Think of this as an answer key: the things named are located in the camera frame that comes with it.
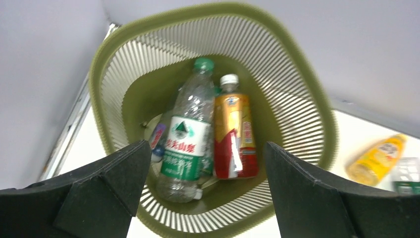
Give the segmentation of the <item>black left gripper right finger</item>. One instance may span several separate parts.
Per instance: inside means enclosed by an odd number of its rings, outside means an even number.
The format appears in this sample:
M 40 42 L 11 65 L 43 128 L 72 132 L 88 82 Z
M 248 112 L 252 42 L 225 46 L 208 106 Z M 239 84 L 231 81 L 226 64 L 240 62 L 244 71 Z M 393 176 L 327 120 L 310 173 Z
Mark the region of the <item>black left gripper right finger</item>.
M 420 197 L 362 185 L 264 147 L 266 174 L 283 238 L 417 238 Z

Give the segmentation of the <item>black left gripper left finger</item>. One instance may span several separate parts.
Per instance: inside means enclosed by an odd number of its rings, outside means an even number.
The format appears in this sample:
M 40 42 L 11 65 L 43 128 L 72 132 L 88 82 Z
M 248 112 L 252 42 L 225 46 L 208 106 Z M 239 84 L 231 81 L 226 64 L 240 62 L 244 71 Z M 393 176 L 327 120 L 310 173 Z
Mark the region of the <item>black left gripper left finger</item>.
M 124 238 L 151 162 L 149 143 L 22 189 L 0 192 L 3 238 Z

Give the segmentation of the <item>small clear water bottle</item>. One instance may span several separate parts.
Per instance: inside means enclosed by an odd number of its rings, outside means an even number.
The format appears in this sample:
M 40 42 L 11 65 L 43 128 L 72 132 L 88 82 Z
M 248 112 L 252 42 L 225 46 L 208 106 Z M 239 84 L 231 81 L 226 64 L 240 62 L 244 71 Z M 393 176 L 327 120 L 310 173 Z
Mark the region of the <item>small clear water bottle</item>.
M 153 163 L 158 163 L 163 158 L 172 115 L 173 110 L 163 113 L 149 138 L 152 150 L 151 161 Z

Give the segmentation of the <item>red gold drink bottle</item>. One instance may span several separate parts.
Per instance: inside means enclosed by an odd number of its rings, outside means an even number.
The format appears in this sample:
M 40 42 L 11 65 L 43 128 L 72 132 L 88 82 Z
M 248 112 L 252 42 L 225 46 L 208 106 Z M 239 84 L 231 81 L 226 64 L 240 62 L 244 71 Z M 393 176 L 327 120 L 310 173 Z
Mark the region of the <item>red gold drink bottle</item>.
M 218 179 L 247 179 L 259 172 L 250 100 L 239 91 L 239 77 L 220 79 L 214 105 L 214 173 Z

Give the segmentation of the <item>green label Nongfu water bottle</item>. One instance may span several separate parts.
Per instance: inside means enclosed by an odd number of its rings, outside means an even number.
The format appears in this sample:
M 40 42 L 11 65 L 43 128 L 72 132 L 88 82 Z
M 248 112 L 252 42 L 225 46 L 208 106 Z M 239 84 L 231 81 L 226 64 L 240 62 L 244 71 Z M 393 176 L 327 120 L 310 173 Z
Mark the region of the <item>green label Nongfu water bottle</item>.
M 157 192 L 165 200 L 195 199 L 214 110 L 214 63 L 198 58 L 182 86 L 171 117 Z

